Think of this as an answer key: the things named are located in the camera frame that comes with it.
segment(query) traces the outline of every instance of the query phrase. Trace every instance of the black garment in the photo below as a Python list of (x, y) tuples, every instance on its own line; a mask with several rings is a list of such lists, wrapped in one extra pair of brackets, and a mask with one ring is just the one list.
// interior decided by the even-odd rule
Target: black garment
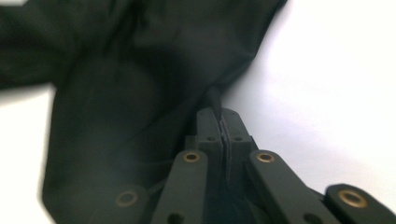
[(0, 89), (57, 89), (43, 186), (54, 220), (130, 223), (115, 195), (167, 176), (205, 91), (245, 71), (284, 1), (0, 7)]

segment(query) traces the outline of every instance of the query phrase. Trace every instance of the dark cloth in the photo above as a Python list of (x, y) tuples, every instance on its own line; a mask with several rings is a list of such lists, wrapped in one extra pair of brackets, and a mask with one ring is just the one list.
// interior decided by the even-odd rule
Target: dark cloth
[(284, 1), (0, 7), (0, 89), (56, 87), (43, 184), (54, 220), (130, 223), (114, 195), (166, 178), (206, 90), (246, 70)]

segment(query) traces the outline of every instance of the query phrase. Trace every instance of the white surface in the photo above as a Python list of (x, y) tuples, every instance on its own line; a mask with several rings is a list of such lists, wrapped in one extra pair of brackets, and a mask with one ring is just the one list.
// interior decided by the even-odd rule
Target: white surface
[[(393, 211), (395, 4), (289, 1), (224, 100), (307, 186), (355, 185)], [(51, 223), (39, 195), (52, 97), (50, 86), (0, 92), (0, 223)]]

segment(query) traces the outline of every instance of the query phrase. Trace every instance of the metal rivet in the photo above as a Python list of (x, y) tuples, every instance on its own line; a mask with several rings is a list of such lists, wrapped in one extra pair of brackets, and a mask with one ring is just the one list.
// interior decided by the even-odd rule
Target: metal rivet
[(195, 152), (189, 152), (184, 154), (183, 156), (183, 160), (186, 162), (196, 162), (200, 159), (199, 154), (195, 153)]
[(116, 199), (116, 204), (119, 207), (132, 206), (137, 202), (137, 194), (132, 190), (126, 190), (119, 194)]
[(361, 195), (359, 195), (358, 192), (351, 189), (340, 190), (338, 192), (338, 197), (340, 197), (344, 203), (352, 207), (363, 208), (367, 207), (368, 205), (367, 201)]
[(275, 160), (275, 158), (273, 155), (271, 155), (269, 153), (262, 152), (257, 155), (257, 160), (262, 161), (262, 162), (273, 162)]

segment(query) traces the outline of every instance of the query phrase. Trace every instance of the white background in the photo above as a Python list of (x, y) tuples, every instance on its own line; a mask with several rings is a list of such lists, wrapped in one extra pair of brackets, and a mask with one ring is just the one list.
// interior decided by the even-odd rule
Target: white background
[[(290, 0), (223, 101), (307, 186), (348, 183), (392, 211), (395, 10), (393, 0)], [(0, 92), (0, 223), (51, 223), (39, 197), (53, 94)]]

